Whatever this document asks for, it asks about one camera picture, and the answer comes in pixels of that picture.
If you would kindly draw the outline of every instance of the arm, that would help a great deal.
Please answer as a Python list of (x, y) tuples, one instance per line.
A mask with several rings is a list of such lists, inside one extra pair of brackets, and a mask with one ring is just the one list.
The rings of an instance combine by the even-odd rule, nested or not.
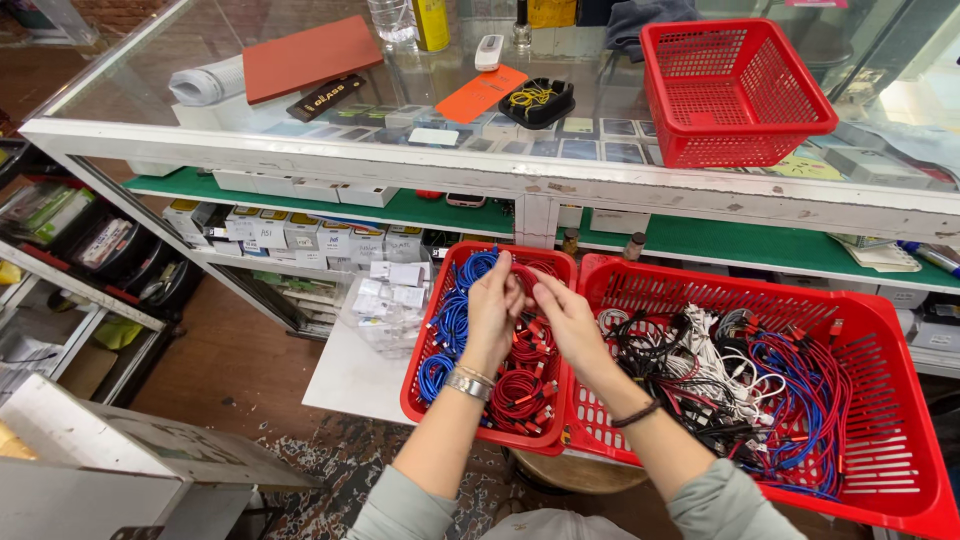
[[(587, 299), (534, 271), (537, 304), (577, 379), (613, 418), (626, 418), (653, 399), (620, 370), (593, 320)], [(662, 409), (621, 430), (686, 538), (801, 538), (763, 497), (754, 481), (717, 459)]]
[[(491, 378), (510, 352), (513, 323), (533, 303), (502, 252), (469, 291), (469, 338), (457, 362)], [(452, 520), (484, 402), (444, 386), (364, 504), (347, 540), (439, 540)]]

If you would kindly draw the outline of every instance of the gray sleeve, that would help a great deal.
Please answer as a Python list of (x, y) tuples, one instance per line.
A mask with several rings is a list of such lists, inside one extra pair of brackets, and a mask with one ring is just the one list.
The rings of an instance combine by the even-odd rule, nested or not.
[(388, 465), (345, 540), (441, 540), (457, 503), (423, 491)]
[(687, 482), (666, 507), (686, 540), (805, 538), (727, 459)]

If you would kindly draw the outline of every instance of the person's left hand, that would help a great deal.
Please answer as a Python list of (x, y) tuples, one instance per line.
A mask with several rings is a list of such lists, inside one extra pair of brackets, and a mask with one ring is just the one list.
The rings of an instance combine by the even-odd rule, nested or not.
[(513, 347), (516, 318), (534, 304), (510, 272), (512, 264), (510, 252), (500, 252), (493, 269), (474, 282), (468, 294), (469, 335), (460, 363), (491, 379)]

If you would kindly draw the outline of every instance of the glass countertop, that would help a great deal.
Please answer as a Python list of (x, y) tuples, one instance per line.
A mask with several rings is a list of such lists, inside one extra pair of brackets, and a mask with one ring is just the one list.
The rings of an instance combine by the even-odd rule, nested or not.
[[(960, 131), (960, 105), (953, 103), (957, 98), (945, 90), (960, 86), (960, 69), (947, 62), (960, 47), (954, 20), (960, 17), (955, 13), (957, 2), (939, 4), (948, 5), (939, 6), (939, 12), (925, 10), (923, 18), (910, 0), (864, 0), (851, 2), (846, 9), (787, 7), (779, 0), (698, 1), (697, 8), (707, 19), (765, 16), (778, 22), (841, 119), (852, 122), (842, 124), (846, 131), (838, 130), (835, 136), (811, 137), (777, 166), (718, 170), (869, 183), (862, 173), (854, 175), (846, 161), (846, 168), (834, 166), (845, 158), (829, 154), (846, 155), (853, 151), (845, 148), (873, 143), (881, 155), (906, 161), (917, 170), (912, 179), (895, 186), (956, 192), (953, 171), (960, 172), (960, 161), (952, 162), (956, 157), (950, 158), (950, 152), (941, 149), (921, 153), (933, 162), (914, 160), (908, 155), (912, 153), (904, 153), (910, 140), (903, 142), (917, 131), (929, 135), (931, 125), (948, 141), (955, 140)], [(457, 150), (662, 165), (643, 91), (644, 64), (631, 63), (625, 54), (604, 49), (604, 27), (535, 29), (532, 47), (520, 51), (510, 44), (515, 3), (460, 0), (446, 5), (450, 44), (442, 51), (426, 53), (412, 40), (381, 40), (363, 0), (249, 4), (181, 0), (91, 65), (40, 114), (297, 137), (320, 144), (338, 140), (416, 146), (422, 143), (408, 140), (411, 129), (436, 125), (460, 132), (452, 146), (445, 146)], [(168, 87), (175, 72), (230, 59), (244, 47), (354, 14), (367, 21), (384, 53), (384, 63), (359, 72), (366, 84), (312, 122), (302, 123), (285, 111), (306, 91), (253, 107), (241, 93), (218, 105), (188, 108), (178, 103)], [(505, 121), (509, 119), (495, 113), (495, 108), (471, 125), (444, 123), (442, 118), (431, 125), (429, 115), (436, 115), (431, 108), (477, 76), (474, 52), (480, 39), (489, 34), (505, 36), (502, 64), (531, 78), (573, 83), (576, 109), (552, 129), (538, 132)], [(898, 50), (909, 52), (908, 58), (890, 58), (887, 49), (893, 39), (900, 40)], [(387, 125), (385, 115), (396, 116), (405, 110), (412, 115), (410, 124)], [(211, 117), (218, 119), (211, 124)], [(862, 121), (873, 128), (865, 131), (864, 125), (857, 123)], [(876, 125), (882, 132), (899, 130), (903, 135), (900, 144), (877, 146), (869, 135), (877, 130)]]

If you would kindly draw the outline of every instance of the person's right hand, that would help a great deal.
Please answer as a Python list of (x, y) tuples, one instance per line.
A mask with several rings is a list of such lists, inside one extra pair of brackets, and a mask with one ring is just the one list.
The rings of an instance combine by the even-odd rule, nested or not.
[(593, 319), (587, 299), (573, 292), (556, 278), (530, 269), (539, 282), (534, 298), (550, 321), (553, 338), (564, 359), (576, 370), (578, 378), (613, 364), (600, 329)]

